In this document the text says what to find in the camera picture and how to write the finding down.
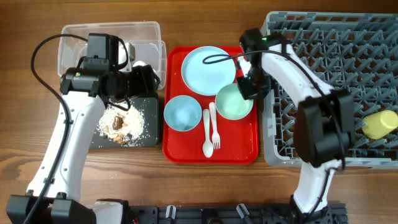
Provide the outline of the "white napkin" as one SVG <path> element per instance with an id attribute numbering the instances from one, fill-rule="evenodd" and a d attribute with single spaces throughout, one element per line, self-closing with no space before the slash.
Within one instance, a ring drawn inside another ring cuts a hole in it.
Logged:
<path id="1" fill-rule="evenodd" d="M 133 64 L 133 67 L 137 67 L 137 66 L 146 66 L 147 64 L 144 62 L 144 61 L 136 61 L 134 64 Z"/>

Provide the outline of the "mint green bowl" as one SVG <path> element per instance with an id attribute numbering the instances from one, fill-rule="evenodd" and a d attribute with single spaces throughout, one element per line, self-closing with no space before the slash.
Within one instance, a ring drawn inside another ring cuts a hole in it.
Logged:
<path id="1" fill-rule="evenodd" d="M 228 120 L 239 120 L 252 110 L 253 100 L 245 100 L 236 83 L 224 86 L 216 95 L 217 112 Z"/>

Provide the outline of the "rice and food scraps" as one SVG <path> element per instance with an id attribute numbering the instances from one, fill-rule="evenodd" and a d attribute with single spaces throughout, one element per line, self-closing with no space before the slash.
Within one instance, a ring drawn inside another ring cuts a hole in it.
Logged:
<path id="1" fill-rule="evenodd" d="M 95 133 L 121 146 L 138 146 L 144 134 L 144 113 L 131 106 L 128 111 L 111 107 L 97 124 Z"/>

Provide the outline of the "light blue bowl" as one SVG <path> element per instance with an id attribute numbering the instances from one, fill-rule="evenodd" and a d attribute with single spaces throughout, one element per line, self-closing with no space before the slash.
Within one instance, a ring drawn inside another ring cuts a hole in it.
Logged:
<path id="1" fill-rule="evenodd" d="M 170 99 L 164 108 L 164 120 L 175 131 L 185 132 L 195 128 L 202 117 L 202 109 L 191 96 L 178 95 Z"/>

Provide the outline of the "yellow plastic cup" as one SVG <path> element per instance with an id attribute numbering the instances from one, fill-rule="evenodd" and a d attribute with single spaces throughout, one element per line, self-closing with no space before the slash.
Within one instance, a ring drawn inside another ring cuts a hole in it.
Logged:
<path id="1" fill-rule="evenodd" d="M 371 139 L 380 139 L 397 128 L 397 113 L 384 110 L 363 119 L 363 133 Z"/>

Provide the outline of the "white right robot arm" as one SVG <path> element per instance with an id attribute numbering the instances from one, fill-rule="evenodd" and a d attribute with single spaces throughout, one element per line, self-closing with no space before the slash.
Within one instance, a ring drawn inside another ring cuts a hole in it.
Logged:
<path id="1" fill-rule="evenodd" d="M 237 79 L 245 100 L 261 100 L 274 79 L 297 108 L 294 147 L 302 160 L 298 187 L 290 198 L 291 222 L 309 223 L 326 216 L 333 175 L 345 169 L 354 144 L 354 104 L 348 90 L 319 79 L 280 33 L 263 36 L 258 28 L 239 39 L 243 54 Z"/>

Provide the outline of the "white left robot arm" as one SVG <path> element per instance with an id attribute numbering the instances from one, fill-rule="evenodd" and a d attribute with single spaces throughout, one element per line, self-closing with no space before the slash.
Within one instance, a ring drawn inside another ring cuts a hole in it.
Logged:
<path id="1" fill-rule="evenodd" d="M 150 65 L 125 72 L 118 59 L 124 41 L 90 33 L 87 53 L 61 76 L 54 95 L 60 110 L 49 146 L 24 195 L 11 195 L 6 213 L 13 223 L 137 223 L 127 200 L 80 203 L 81 177 L 96 126 L 108 106 L 156 91 L 159 77 Z"/>

